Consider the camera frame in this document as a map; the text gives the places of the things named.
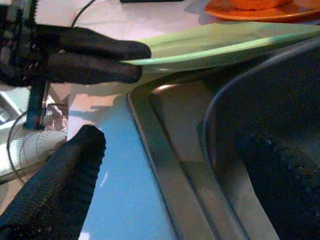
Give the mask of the pale green plate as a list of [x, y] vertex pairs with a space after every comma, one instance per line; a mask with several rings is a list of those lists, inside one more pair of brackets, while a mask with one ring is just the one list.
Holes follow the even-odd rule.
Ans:
[[141, 40], [151, 57], [126, 60], [145, 73], [175, 73], [222, 67], [319, 37], [320, 25], [223, 22]]

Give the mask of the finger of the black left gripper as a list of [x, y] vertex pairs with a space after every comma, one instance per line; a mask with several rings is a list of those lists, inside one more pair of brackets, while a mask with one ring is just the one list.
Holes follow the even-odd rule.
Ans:
[[36, 38], [46, 47], [79, 54], [117, 60], [149, 59], [148, 45], [132, 40], [119, 40], [88, 28], [64, 26], [37, 26]]
[[142, 67], [115, 59], [63, 52], [50, 55], [32, 76], [32, 81], [80, 85], [133, 84], [139, 81], [142, 73]]

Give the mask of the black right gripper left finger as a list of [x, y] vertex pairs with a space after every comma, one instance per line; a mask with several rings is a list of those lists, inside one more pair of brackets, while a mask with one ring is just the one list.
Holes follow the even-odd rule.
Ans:
[[0, 240], [78, 240], [105, 150], [104, 133], [83, 125], [0, 215]]

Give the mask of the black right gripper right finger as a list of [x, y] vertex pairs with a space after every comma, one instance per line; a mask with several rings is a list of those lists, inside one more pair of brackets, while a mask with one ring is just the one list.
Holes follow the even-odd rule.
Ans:
[[265, 131], [239, 131], [235, 148], [279, 239], [320, 240], [320, 166]]

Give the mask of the orange plastic bowl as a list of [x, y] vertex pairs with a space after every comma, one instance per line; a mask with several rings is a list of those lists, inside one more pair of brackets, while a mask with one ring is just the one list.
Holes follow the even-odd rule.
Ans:
[[289, 3], [293, 0], [229, 0], [232, 5], [240, 10], [266, 10], [277, 8]]

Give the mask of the orange plastic plate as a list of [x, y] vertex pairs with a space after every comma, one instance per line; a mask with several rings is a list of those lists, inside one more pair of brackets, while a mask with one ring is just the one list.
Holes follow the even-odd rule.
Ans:
[[204, 8], [207, 15], [229, 21], [299, 23], [320, 20], [320, 0], [293, 0], [276, 8], [242, 10], [230, 0], [212, 0]]

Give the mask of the stainless steel sink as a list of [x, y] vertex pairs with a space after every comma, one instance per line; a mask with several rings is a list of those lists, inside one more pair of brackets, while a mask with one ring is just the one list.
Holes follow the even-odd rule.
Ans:
[[235, 146], [274, 135], [320, 166], [320, 37], [128, 96], [176, 240], [280, 240]]

